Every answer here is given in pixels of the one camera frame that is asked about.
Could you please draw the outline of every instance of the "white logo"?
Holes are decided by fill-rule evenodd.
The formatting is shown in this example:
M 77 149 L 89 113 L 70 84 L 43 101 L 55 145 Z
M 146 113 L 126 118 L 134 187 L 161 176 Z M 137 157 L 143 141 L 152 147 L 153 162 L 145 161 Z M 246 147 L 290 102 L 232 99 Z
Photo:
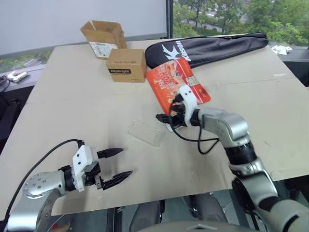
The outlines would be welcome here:
M 185 58 L 187 61 L 191 61 L 191 59 L 189 58 L 188 54 L 186 53 L 185 49 L 183 48 L 182 42 L 180 41 L 176 41 L 177 47 L 179 48 L 179 51 L 182 54 L 182 57 Z M 166 49 L 166 47 L 164 47 L 164 45 L 162 44 L 163 47 L 163 52 L 165 52 L 167 55 L 165 55 L 167 57 L 167 59 L 177 59 L 177 55 L 179 55 L 180 53 L 176 50 L 175 46 L 173 46 L 173 50 L 169 51 Z

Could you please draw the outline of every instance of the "cardboard box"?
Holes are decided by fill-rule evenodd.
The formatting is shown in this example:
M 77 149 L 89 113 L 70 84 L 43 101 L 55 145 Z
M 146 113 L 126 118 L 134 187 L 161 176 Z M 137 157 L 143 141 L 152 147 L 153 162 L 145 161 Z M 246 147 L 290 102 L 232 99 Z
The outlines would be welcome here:
M 93 20 L 92 24 L 87 22 L 81 31 L 98 59 L 107 59 L 114 48 L 126 48 L 124 32 L 119 23 Z
M 115 82 L 145 82 L 143 49 L 113 49 L 106 66 Z

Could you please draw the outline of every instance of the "beige tabletop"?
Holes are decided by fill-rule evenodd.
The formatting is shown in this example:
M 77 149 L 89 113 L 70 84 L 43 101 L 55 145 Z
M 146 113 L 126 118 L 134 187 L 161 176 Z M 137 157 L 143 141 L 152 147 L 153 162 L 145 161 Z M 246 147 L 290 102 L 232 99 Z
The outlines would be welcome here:
M 156 41 L 128 42 L 144 48 Z M 255 50 L 193 69 L 211 101 L 245 117 L 257 155 L 274 180 L 309 174 L 309 92 L 270 50 Z M 98 150 L 123 147 L 100 161 L 104 178 L 133 170 L 121 184 L 94 186 L 57 200 L 53 214 L 76 213 L 231 188 L 233 175 L 221 145 L 208 155 L 196 143 L 168 132 L 155 115 L 162 109 L 147 81 L 114 83 L 105 61 L 89 45 L 57 47 L 32 91 L 0 156 L 0 218 L 20 180 L 49 149 L 67 139 L 84 139 Z M 133 121 L 160 129 L 153 147 L 128 134 Z M 197 128 L 181 128 L 197 138 Z M 205 138 L 214 135 L 204 132 Z M 52 153 L 33 174 L 72 163 L 77 145 Z

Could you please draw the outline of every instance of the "window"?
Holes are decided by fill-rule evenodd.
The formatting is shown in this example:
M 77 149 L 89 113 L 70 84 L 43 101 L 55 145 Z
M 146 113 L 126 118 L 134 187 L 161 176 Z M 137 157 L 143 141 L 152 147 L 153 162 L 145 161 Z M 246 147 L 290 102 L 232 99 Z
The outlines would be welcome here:
M 261 31 L 270 42 L 308 46 L 308 0 L 174 0 L 173 37 Z
M 51 53 L 51 51 L 46 51 L 16 58 L 0 59 L 0 73 L 46 64 Z

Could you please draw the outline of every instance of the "robotic arm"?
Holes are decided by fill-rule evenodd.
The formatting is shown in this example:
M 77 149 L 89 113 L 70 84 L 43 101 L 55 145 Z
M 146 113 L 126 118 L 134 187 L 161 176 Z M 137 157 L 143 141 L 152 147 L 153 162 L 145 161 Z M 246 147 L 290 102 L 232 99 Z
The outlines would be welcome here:
M 255 212 L 272 232 L 309 231 L 309 209 L 296 201 L 282 199 L 261 159 L 255 154 L 246 120 L 238 114 L 214 108 L 198 109 L 189 86 L 178 90 L 183 125 L 200 125 L 216 134 L 236 176 L 232 182 L 239 204 L 245 211 Z
M 81 145 L 73 156 L 73 168 L 65 166 L 55 172 L 39 173 L 23 185 L 22 197 L 10 214 L 8 231 L 45 232 L 55 201 L 68 191 L 84 191 L 85 186 L 96 185 L 97 189 L 108 189 L 126 179 L 132 171 L 113 176 L 103 181 L 98 160 L 123 151 L 110 148 L 96 152 L 93 147 Z

